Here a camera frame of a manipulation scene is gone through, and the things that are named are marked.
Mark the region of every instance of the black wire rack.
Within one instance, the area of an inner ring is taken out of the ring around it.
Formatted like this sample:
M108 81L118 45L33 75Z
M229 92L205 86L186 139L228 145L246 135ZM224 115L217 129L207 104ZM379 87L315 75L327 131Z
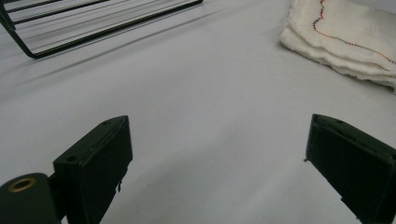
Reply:
M203 1L0 0L0 22L27 56L38 59L165 17ZM78 35L71 31L72 28L81 30L87 27L93 28ZM68 37L60 40L57 37L59 34L68 34ZM30 39L41 42L46 39L45 46L49 47L28 47Z

